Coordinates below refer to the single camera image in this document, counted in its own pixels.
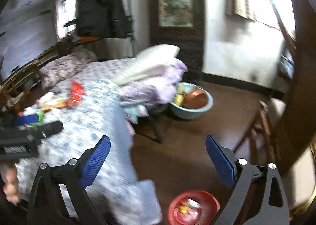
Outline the person's left hand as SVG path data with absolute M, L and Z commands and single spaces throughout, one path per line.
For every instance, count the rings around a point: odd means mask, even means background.
M 17 205 L 20 202 L 17 168 L 14 162 L 1 164 L 1 177 L 4 181 L 3 191 L 8 202 Z

